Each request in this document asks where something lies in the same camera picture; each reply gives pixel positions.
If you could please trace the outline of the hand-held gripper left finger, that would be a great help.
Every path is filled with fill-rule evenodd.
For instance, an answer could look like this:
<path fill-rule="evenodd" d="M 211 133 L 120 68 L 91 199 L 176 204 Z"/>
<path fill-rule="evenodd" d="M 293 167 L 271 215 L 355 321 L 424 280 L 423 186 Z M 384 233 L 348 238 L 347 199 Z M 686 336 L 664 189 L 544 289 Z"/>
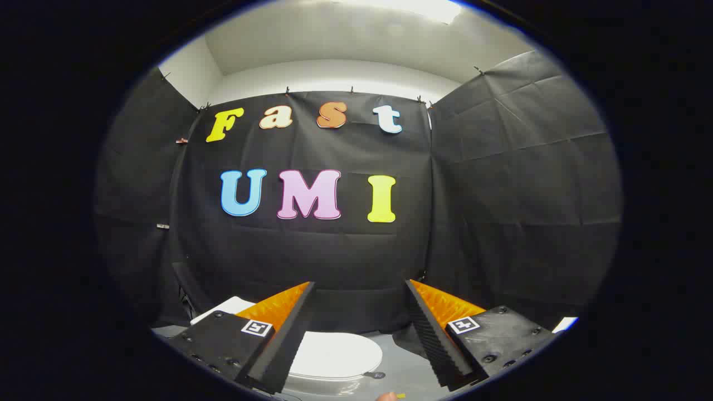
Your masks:
<path fill-rule="evenodd" d="M 304 282 L 238 313 L 215 310 L 167 343 L 224 380 L 280 393 L 310 326 L 314 287 Z"/>

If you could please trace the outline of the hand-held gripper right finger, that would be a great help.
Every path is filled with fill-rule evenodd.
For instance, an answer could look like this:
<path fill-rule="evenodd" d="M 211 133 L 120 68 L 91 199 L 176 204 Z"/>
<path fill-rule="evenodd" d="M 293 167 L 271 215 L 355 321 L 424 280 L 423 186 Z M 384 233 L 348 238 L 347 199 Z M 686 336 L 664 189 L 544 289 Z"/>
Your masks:
<path fill-rule="evenodd" d="M 485 310 L 417 280 L 406 280 L 405 288 L 418 342 L 450 391 L 510 370 L 555 338 L 508 306 Z"/>

